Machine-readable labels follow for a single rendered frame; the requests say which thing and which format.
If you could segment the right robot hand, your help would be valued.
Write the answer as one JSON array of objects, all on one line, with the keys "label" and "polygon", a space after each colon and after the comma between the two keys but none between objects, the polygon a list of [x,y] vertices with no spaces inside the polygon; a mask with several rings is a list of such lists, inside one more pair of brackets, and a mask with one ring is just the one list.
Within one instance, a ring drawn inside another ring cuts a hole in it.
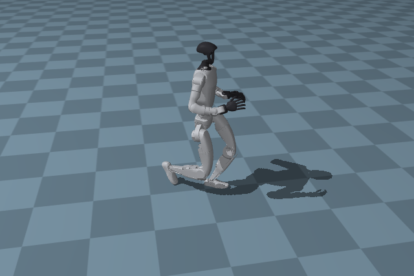
[{"label": "right robot hand", "polygon": [[[220,106],[224,106],[224,110],[225,110],[225,112],[222,112],[220,114],[225,114],[228,111],[236,111],[236,110],[245,109],[244,107],[241,107],[241,106],[246,106],[246,105],[245,104],[240,104],[240,103],[245,103],[245,101],[239,101],[239,100],[243,100],[243,98],[239,98],[239,99],[233,101],[236,97],[237,96],[234,96],[229,102],[227,102],[226,105],[225,104],[220,105]],[[237,102],[237,101],[239,101],[239,102]],[[240,104],[240,105],[237,105],[237,104]],[[237,107],[241,107],[241,108],[237,108]]]}]

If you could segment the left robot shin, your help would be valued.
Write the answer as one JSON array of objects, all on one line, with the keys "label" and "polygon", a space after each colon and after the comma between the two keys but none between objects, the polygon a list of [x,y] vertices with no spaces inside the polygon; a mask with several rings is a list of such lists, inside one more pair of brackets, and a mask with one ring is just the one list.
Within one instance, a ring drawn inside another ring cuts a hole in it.
[{"label": "left robot shin", "polygon": [[[218,176],[223,173],[226,168],[232,163],[232,161],[234,160],[235,157],[232,158],[227,158],[224,155],[220,156],[220,158],[218,159],[216,166],[215,166],[215,170],[213,172],[213,174],[211,175],[209,181],[210,182],[214,182],[214,180],[216,178],[218,178]],[[216,178],[215,178],[216,177]],[[214,179],[215,178],[215,179]],[[214,179],[214,180],[213,180]],[[213,180],[213,181],[212,181]]]}]

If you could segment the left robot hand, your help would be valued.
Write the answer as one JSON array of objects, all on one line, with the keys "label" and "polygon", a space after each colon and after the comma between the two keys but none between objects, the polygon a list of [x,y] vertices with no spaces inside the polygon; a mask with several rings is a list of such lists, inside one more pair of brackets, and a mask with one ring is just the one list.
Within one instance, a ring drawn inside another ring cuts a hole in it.
[{"label": "left robot hand", "polygon": [[242,92],[238,92],[238,91],[232,91],[232,92],[223,91],[222,95],[227,95],[227,97],[228,97],[227,99],[230,99],[230,98],[233,98],[234,96],[237,96],[236,99],[243,98],[243,101],[246,100],[244,94]]}]

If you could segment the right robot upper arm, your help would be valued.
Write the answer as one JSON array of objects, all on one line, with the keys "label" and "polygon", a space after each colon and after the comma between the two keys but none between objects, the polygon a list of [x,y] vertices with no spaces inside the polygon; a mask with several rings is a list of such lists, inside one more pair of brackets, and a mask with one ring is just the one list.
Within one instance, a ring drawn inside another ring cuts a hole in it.
[{"label": "right robot upper arm", "polygon": [[[188,109],[191,112],[191,105],[197,104],[197,100],[200,98],[201,90],[205,84],[205,75],[204,74],[197,74],[192,79],[192,88],[190,94],[190,100],[188,104]],[[194,112],[193,112],[194,113]]]}]

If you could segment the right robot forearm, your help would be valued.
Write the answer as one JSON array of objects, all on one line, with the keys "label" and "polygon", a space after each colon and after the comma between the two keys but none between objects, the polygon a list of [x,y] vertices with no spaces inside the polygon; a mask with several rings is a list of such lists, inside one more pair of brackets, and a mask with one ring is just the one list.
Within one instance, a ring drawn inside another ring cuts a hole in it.
[{"label": "right robot forearm", "polygon": [[207,116],[217,116],[222,112],[225,112],[224,110],[224,106],[220,106],[220,107],[205,107],[205,106],[200,106],[197,104],[193,104],[190,107],[191,112],[194,112],[195,114],[199,114],[201,116],[207,115]]}]

